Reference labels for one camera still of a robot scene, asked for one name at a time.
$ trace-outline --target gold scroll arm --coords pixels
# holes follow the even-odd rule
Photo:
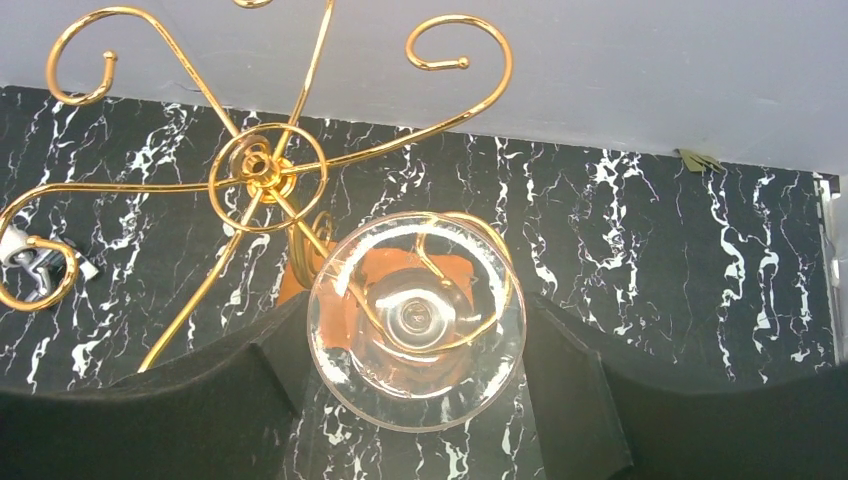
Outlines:
[[[327,6],[324,9],[324,19],[321,21],[321,29],[318,31],[318,41],[315,42],[315,50],[312,51],[312,60],[309,63],[309,70],[306,71],[306,78],[303,80],[303,88],[300,90],[300,96],[297,97],[294,110],[292,110],[292,114],[287,122],[290,125],[297,125],[297,121],[300,119],[300,112],[303,111],[303,106],[306,104],[306,99],[309,97],[309,90],[312,88],[312,79],[315,77],[315,70],[318,68],[318,62],[321,60],[321,51],[324,49],[324,41],[327,38],[327,29],[330,27],[330,19],[333,16],[333,5],[335,3],[335,0],[327,0]],[[292,132],[290,130],[283,131],[283,136],[280,137],[280,141],[277,142],[277,147],[274,149],[272,161],[276,162],[283,156],[286,146],[289,144],[291,133]]]
[[[253,198],[250,201],[250,205],[247,206],[247,209],[242,214],[241,222],[247,223],[253,217],[254,212],[256,212],[256,207],[259,206],[259,201],[262,199],[262,191],[256,192]],[[153,344],[153,347],[147,352],[147,355],[144,357],[144,360],[141,362],[141,366],[138,367],[138,373],[141,373],[151,365],[153,362],[159,358],[159,355],[171,343],[171,340],[176,335],[177,330],[185,323],[191,313],[197,308],[197,304],[203,300],[203,297],[206,296],[206,293],[209,292],[209,289],[212,288],[212,285],[218,280],[218,275],[221,274],[221,270],[224,269],[224,266],[227,262],[230,261],[230,258],[236,251],[239,243],[241,243],[241,239],[244,237],[245,232],[243,230],[236,230],[233,233],[233,236],[230,237],[230,241],[227,243],[227,246],[224,247],[223,253],[218,258],[218,261],[215,262],[215,265],[212,267],[212,270],[206,275],[206,278],[203,280],[203,283],[200,284],[200,287],[194,292],[191,298],[186,302],[183,306],[180,313],[174,318],[168,328],[162,333],[162,335],[156,340],[156,343]]]
[[[436,27],[438,25],[445,25],[449,23],[462,23],[466,25],[472,25],[477,28],[480,28],[486,31],[495,41],[498,42],[498,45],[501,47],[501,51],[504,56],[504,70],[503,75],[501,76],[501,81],[498,83],[498,86],[495,88],[492,93],[489,94],[482,102],[474,105],[468,110],[451,117],[441,123],[437,123],[430,127],[424,128],[422,130],[418,130],[417,132],[411,133],[409,135],[405,135],[400,138],[396,138],[390,142],[386,142],[382,145],[378,145],[376,147],[367,148],[365,150],[361,150],[359,152],[350,153],[347,155],[342,155],[340,157],[331,158],[327,160],[327,166],[329,167],[341,167],[344,165],[349,165],[351,163],[359,162],[362,160],[367,160],[372,157],[376,157],[379,155],[386,154],[391,152],[392,150],[396,150],[398,148],[403,147],[404,145],[418,142],[430,136],[433,136],[437,133],[443,132],[445,130],[451,129],[486,110],[491,107],[493,103],[495,103],[501,95],[503,95],[507,86],[509,85],[510,80],[512,79],[512,49],[509,46],[506,38],[503,34],[495,28],[490,23],[486,22],[477,17],[473,17],[470,15],[442,15],[438,17],[434,17],[426,22],[422,23],[412,33],[409,35],[409,38],[406,41],[406,57],[409,61],[415,65],[416,67],[432,71],[432,70],[445,70],[450,68],[468,68],[469,60],[467,57],[459,57],[456,60],[445,60],[438,62],[430,62],[427,60],[423,60],[415,53],[415,42],[421,36],[422,33],[427,30]],[[283,175],[292,175],[304,172],[311,172],[318,170],[319,165],[317,163],[309,163],[304,165],[295,165],[293,167],[289,167],[283,169],[281,172]]]
[[[227,179],[218,182],[216,188],[224,188],[239,183],[235,179]],[[187,183],[182,185],[136,185],[136,184],[113,184],[113,183],[53,183],[42,185],[33,188],[32,190],[21,195],[0,214],[0,238],[6,232],[6,228],[12,223],[15,215],[29,202],[38,197],[44,196],[53,192],[96,192],[96,193],[181,193],[181,192],[198,192],[208,189],[206,183]],[[44,240],[42,238],[32,236],[27,239],[27,243],[35,248],[48,248],[57,250],[65,257],[66,270],[65,277],[59,283],[56,290],[50,295],[35,302],[24,302],[15,298],[6,286],[0,282],[0,301],[23,312],[34,312],[47,307],[51,307],[58,303],[74,286],[74,282],[79,274],[79,264],[71,250],[67,245]]]
[[[88,105],[90,103],[96,102],[98,100],[103,99],[106,96],[106,93],[109,92],[109,89],[112,87],[112,80],[115,77],[115,63],[118,61],[118,55],[112,50],[107,50],[103,53],[103,79],[100,81],[100,85],[94,89],[91,93],[86,93],[80,96],[70,96],[65,94],[62,89],[59,87],[59,82],[56,79],[56,70],[59,65],[59,57],[62,55],[62,52],[65,50],[65,47],[68,45],[68,42],[71,41],[74,36],[80,32],[83,28],[88,25],[100,20],[102,18],[111,17],[113,15],[130,15],[133,17],[138,17],[144,19],[153,26],[153,28],[159,32],[159,35],[165,40],[165,43],[171,48],[171,51],[174,52],[174,55],[177,57],[177,60],[180,61],[183,68],[186,70],[188,75],[194,80],[194,83],[197,84],[200,91],[203,92],[203,95],[206,97],[206,100],[212,105],[212,108],[215,110],[215,113],[218,114],[218,117],[224,122],[224,126],[227,127],[230,134],[233,136],[238,135],[239,129],[230,119],[227,112],[224,111],[224,107],[218,102],[218,99],[215,98],[215,95],[209,90],[209,87],[206,86],[206,83],[200,78],[200,75],[197,74],[197,71],[191,65],[188,58],[186,58],[182,49],[177,45],[174,41],[171,34],[159,23],[159,20],[154,18],[149,13],[144,10],[140,10],[138,8],[133,7],[108,7],[101,8],[100,10],[95,10],[94,12],[89,13],[83,17],[80,17],[79,20],[71,24],[62,35],[59,36],[59,39],[56,40],[56,43],[53,44],[53,48],[50,49],[50,55],[47,57],[47,88],[50,89],[50,93],[56,97],[60,102],[66,103],[68,105],[80,106],[80,105]]]

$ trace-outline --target gold curl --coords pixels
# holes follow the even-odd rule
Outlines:
[[[260,8],[268,5],[274,0],[233,0],[233,3],[241,8]]]
[[[100,10],[95,10],[94,12],[89,13],[88,15],[84,15],[79,18],[76,22],[72,23],[62,35],[59,36],[59,39],[56,40],[56,43],[53,44],[53,48],[50,49],[50,55],[47,57],[47,88],[50,90],[50,93],[56,97],[62,103],[66,103],[68,105],[73,106],[81,106],[88,105],[90,103],[96,102],[98,100],[102,100],[104,96],[109,92],[109,89],[112,88],[112,81],[115,78],[115,63],[118,61],[118,54],[113,52],[112,50],[107,50],[103,53],[103,78],[100,81],[100,85],[94,89],[91,93],[86,93],[80,96],[70,96],[65,94],[62,91],[62,88],[59,87],[59,81],[56,77],[56,70],[59,65],[59,57],[62,55],[62,52],[65,50],[65,47],[68,45],[68,42],[71,41],[74,36],[79,33],[83,28],[91,25],[92,23],[106,17],[111,17],[113,15],[130,15],[133,17],[141,18],[153,28],[159,32],[159,35],[165,40],[165,43],[171,48],[171,51],[174,52],[174,55],[177,57],[177,60],[180,61],[183,68],[186,70],[188,75],[194,80],[194,83],[197,84],[200,91],[206,97],[206,100],[212,105],[212,108],[215,110],[215,113],[218,114],[221,121],[224,122],[224,126],[227,127],[227,130],[233,135],[236,136],[239,133],[238,127],[233,123],[230,119],[227,112],[224,110],[224,107],[218,102],[218,99],[215,98],[215,95],[209,90],[209,87],[206,86],[206,83],[200,78],[200,75],[197,74],[197,71],[192,66],[191,62],[186,58],[182,49],[180,49],[179,45],[174,41],[174,38],[171,37],[171,34],[165,29],[164,26],[157,20],[155,17],[145,12],[144,10],[139,10],[133,7],[108,7],[101,8]]]
[[[423,60],[421,57],[418,56],[418,54],[415,53],[415,43],[418,41],[418,38],[421,36],[421,34],[426,32],[427,30],[430,30],[433,27],[450,23],[461,23],[477,27],[491,35],[491,37],[495,39],[498,45],[500,45],[501,51],[504,56],[504,70],[503,74],[501,75],[500,82],[498,83],[497,87],[495,87],[495,89],[492,91],[492,93],[490,93],[489,96],[483,99],[483,101],[477,103],[468,110],[460,113],[459,115],[455,115],[443,122],[431,125],[427,128],[418,130],[417,132],[411,133],[409,135],[396,138],[382,145],[366,148],[358,152],[349,153],[347,155],[328,159],[328,167],[341,167],[362,160],[367,160],[369,158],[373,158],[379,155],[384,155],[410,143],[419,142],[421,140],[424,140],[425,138],[436,135],[437,133],[441,133],[445,130],[456,127],[457,125],[468,121],[469,119],[479,115],[481,112],[491,107],[492,104],[494,104],[503,95],[504,91],[506,91],[506,88],[509,86],[510,80],[512,79],[512,48],[509,46],[509,42],[507,42],[506,38],[503,36],[500,30],[495,28],[489,22],[482,20],[478,17],[473,17],[471,15],[441,15],[427,20],[426,22],[417,26],[415,30],[413,30],[412,33],[409,35],[409,38],[406,41],[406,58],[417,68],[427,71],[445,70],[451,68],[468,68],[468,66],[470,65],[470,60],[468,59],[468,57],[465,56],[458,57],[456,60],[432,62],[428,60]],[[318,170],[319,168],[320,166],[317,163],[309,163],[283,169],[281,173],[283,175],[293,175],[304,172],[312,172]]]

